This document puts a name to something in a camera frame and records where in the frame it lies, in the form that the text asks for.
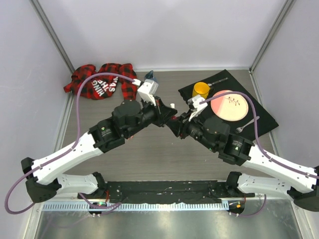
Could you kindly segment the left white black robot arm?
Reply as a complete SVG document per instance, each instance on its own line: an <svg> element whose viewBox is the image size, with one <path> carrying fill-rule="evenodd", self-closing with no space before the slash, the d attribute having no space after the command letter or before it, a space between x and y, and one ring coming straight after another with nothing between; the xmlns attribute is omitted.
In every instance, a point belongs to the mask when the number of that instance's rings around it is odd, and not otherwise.
<svg viewBox="0 0 319 239"><path fill-rule="evenodd" d="M21 161L27 192L34 203L45 202L58 194L77 193L89 199L100 199L106 194L107 185L102 175L67 175L65 171L106 153L125 143L142 129L154 124L164 126L177 114L157 97L155 105L135 100L125 100L117 106L111 117L98 122L74 142L41 159L29 157Z"/></svg>

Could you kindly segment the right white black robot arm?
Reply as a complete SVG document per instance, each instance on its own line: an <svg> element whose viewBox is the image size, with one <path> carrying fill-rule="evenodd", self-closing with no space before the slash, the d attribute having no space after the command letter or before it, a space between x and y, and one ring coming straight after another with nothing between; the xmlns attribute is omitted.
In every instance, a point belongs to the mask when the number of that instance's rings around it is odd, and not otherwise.
<svg viewBox="0 0 319 239"><path fill-rule="evenodd" d="M251 168L269 175L257 178L232 172L227 178L225 191L235 197L240 193L284 196L300 208L319 210L319 169L290 162L264 151L261 146L237 134L230 133L230 126L217 117L201 123L187 116L173 117L167 126L176 137L192 137L224 162Z"/></svg>

